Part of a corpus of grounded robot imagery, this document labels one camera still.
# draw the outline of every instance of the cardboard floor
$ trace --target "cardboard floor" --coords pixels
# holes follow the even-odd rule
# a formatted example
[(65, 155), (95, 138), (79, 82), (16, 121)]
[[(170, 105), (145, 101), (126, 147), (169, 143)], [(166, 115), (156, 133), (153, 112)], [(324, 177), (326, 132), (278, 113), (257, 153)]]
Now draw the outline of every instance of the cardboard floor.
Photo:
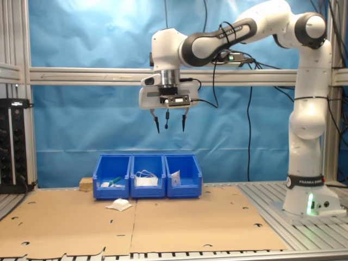
[(92, 192), (37, 191), (0, 222), (0, 258), (286, 249), (236, 187), (204, 188), (199, 199), (130, 203), (119, 212)]

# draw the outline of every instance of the ear loop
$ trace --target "ear loop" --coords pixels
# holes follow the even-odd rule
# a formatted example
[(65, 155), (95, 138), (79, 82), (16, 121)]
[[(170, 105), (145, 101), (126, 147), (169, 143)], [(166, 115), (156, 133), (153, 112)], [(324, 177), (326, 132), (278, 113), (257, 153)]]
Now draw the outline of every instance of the ear loop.
[(155, 174), (153, 174), (147, 170), (138, 171), (135, 175), (137, 175), (138, 173), (140, 174), (139, 178), (141, 177), (141, 175), (143, 175), (144, 178), (157, 178), (157, 176)]

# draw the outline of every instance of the green light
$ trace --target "green light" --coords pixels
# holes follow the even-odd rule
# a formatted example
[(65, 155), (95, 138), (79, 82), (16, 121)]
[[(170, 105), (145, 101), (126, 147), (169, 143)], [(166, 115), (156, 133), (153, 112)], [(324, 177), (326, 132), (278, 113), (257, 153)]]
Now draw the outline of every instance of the green light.
[(313, 193), (310, 193), (308, 196), (307, 215), (310, 215), (312, 212), (312, 202), (313, 202)]

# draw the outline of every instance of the metal platform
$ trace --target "metal platform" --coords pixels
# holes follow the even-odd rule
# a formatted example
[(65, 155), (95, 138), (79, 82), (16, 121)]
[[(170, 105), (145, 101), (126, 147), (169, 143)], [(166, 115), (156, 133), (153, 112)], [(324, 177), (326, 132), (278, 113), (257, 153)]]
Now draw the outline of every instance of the metal platform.
[[(251, 182), (205, 184), (207, 187), (237, 186), (256, 206), (260, 215), (279, 234), (288, 247), (286, 251), (227, 251), (227, 252), (180, 252), (140, 253), (130, 256), (67, 257), (52, 261), (114, 261), (130, 259), (146, 260), (348, 260), (348, 221), (346, 218), (323, 218), (315, 222), (306, 221), (291, 226), (281, 219), (270, 207), (271, 202), (283, 201), (286, 186), (284, 182)], [(332, 188), (342, 200), (347, 200), (348, 189)], [(1, 213), (14, 206), (21, 196), (0, 195)], [(4, 258), (0, 261), (26, 261), (24, 258)]]

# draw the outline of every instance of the wooden block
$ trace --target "wooden block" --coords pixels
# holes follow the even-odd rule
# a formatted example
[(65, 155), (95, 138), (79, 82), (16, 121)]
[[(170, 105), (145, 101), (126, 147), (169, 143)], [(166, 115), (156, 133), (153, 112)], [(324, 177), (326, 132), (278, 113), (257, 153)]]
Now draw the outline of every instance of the wooden block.
[(93, 190), (93, 179), (82, 178), (80, 181), (80, 191), (92, 191)]

